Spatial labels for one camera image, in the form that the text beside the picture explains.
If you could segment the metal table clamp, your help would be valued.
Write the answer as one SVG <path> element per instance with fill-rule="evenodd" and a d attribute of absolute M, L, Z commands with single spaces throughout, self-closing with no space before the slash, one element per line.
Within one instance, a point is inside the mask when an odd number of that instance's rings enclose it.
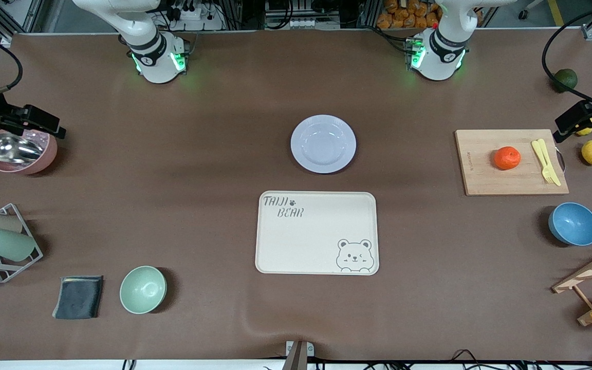
<path fill-rule="evenodd" d="M 311 342 L 298 340 L 286 342 L 286 361 L 282 370 L 308 370 L 308 360 L 315 356 Z"/>

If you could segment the orange fruit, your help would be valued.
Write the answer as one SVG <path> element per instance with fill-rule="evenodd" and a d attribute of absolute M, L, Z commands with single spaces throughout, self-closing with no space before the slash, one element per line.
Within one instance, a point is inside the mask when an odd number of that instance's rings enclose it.
<path fill-rule="evenodd" d="M 519 166 L 521 154 L 516 148 L 505 146 L 494 152 L 492 160 L 496 168 L 507 171 Z"/>

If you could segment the clear ice cubes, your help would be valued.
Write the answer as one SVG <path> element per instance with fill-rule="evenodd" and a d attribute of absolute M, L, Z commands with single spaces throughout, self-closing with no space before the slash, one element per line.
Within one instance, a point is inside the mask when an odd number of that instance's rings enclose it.
<path fill-rule="evenodd" d="M 37 145 L 42 151 L 44 151 L 49 145 L 51 135 L 36 131 L 35 129 L 26 129 L 24 131 L 23 138 L 31 143 Z"/>

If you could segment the wooden mug rack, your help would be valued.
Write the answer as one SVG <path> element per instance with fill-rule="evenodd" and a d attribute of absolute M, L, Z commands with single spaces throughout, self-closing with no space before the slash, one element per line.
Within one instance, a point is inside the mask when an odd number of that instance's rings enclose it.
<path fill-rule="evenodd" d="M 590 312 L 592 312 L 592 302 L 587 299 L 586 295 L 579 288 L 579 285 L 591 279 L 592 262 L 587 263 L 587 265 L 580 268 L 578 271 L 573 272 L 573 274 L 570 274 L 565 279 L 559 281 L 559 283 L 556 283 L 550 288 L 550 291 L 553 293 L 574 291 L 577 296 L 589 307 L 589 311 L 577 318 L 578 323 L 582 326 L 592 325 L 592 317 L 590 316 Z"/>

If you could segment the mint green cup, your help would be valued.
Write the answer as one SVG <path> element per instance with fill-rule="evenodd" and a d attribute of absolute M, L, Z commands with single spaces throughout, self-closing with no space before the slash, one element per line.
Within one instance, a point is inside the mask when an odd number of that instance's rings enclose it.
<path fill-rule="evenodd" d="M 0 229 L 0 257 L 12 262 L 21 262 L 35 250 L 33 237 L 10 230 Z"/>

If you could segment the metal scoop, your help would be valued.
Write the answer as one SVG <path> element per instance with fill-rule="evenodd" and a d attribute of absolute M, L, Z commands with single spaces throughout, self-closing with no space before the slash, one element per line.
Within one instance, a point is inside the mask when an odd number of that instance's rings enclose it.
<path fill-rule="evenodd" d="M 33 141 L 11 133 L 0 133 L 0 162 L 30 164 L 42 154 L 43 149 Z"/>

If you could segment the white power strip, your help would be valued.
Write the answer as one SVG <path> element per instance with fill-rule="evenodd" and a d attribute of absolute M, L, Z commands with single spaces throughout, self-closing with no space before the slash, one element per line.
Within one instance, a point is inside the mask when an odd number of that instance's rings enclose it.
<path fill-rule="evenodd" d="M 167 0 L 171 29 L 183 31 L 227 30 L 221 7 L 211 0 Z"/>

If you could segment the yellow plastic fork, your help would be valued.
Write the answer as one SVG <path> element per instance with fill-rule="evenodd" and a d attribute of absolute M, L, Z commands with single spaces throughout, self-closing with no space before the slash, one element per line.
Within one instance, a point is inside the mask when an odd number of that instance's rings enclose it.
<path fill-rule="evenodd" d="M 538 160 L 541 164 L 541 175 L 543 176 L 543 178 L 545 178 L 547 183 L 554 183 L 557 185 L 557 187 L 559 187 L 558 182 L 554 179 L 554 176 L 552 175 L 552 172 L 550 171 L 550 166 L 549 166 L 548 161 L 543 153 L 540 143 L 537 140 L 534 140 L 531 142 L 531 146 L 536 154 L 536 157 L 538 157 Z"/>

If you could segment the blue bowl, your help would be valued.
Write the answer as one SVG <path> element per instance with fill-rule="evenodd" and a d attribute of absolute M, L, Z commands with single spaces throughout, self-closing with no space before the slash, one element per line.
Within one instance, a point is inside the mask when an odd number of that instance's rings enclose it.
<path fill-rule="evenodd" d="M 573 246 L 592 245 L 592 211 L 582 204 L 559 204 L 550 213 L 548 225 L 561 242 Z"/>

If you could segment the mint green bowl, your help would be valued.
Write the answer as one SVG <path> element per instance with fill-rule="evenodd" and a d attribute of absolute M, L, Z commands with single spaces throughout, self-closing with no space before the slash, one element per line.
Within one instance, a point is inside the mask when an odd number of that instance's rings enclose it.
<path fill-rule="evenodd" d="M 120 302 L 129 313 L 150 313 L 162 304 L 167 287 L 167 280 L 159 269 L 139 266 L 124 277 L 119 290 Z"/>

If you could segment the lavender round plate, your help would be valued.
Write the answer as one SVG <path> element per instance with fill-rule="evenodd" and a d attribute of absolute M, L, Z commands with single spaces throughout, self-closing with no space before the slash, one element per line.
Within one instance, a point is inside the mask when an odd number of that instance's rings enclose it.
<path fill-rule="evenodd" d="M 293 130 L 290 148 L 305 170 L 327 175 L 343 170 L 355 157 L 357 139 L 352 127 L 332 115 L 315 115 Z"/>

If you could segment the brown table mat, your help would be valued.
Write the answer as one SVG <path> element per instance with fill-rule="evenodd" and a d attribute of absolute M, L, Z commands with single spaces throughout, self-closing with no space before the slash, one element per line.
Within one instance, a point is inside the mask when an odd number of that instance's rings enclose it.
<path fill-rule="evenodd" d="M 592 328 L 550 287 L 592 260 L 549 230 L 592 211 L 592 166 L 561 144 L 566 196 L 465 196 L 454 131 L 554 128 L 576 99 L 550 89 L 550 29 L 477 31 L 460 70 L 431 82 L 371 31 L 198 37 L 187 75 L 136 74 L 115 35 L 17 35 L 24 77 L 7 94 L 60 118 L 39 176 L 0 173 L 44 258 L 0 284 L 0 360 L 265 358 L 308 340 L 321 358 L 592 360 Z M 308 117 L 351 126 L 354 159 L 322 175 L 294 159 Z M 263 274 L 268 190 L 362 191 L 377 203 L 380 269 L 367 277 Z M 119 298 L 153 266 L 168 287 L 146 314 Z M 103 276 L 96 318 L 52 317 L 64 276 Z"/>

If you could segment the cream bear print tray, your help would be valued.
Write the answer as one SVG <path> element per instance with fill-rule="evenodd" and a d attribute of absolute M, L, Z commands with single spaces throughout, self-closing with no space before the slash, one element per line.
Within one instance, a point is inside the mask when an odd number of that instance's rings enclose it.
<path fill-rule="evenodd" d="M 258 203 L 254 259 L 266 274 L 375 274 L 380 267 L 375 197 L 266 191 Z"/>

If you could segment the dark green lime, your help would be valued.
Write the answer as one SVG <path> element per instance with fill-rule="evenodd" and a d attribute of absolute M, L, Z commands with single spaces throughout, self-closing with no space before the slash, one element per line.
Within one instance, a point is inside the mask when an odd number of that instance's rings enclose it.
<path fill-rule="evenodd" d="M 572 69 L 561 69 L 554 74 L 552 86 L 558 93 L 564 93 L 568 89 L 574 89 L 578 83 L 577 73 Z"/>

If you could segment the bag of bread rolls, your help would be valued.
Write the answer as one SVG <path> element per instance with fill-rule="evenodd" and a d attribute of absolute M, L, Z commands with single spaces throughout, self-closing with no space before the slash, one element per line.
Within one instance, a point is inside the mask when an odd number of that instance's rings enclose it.
<path fill-rule="evenodd" d="M 435 28 L 442 8 L 434 0 L 382 0 L 376 26 L 388 28 Z"/>

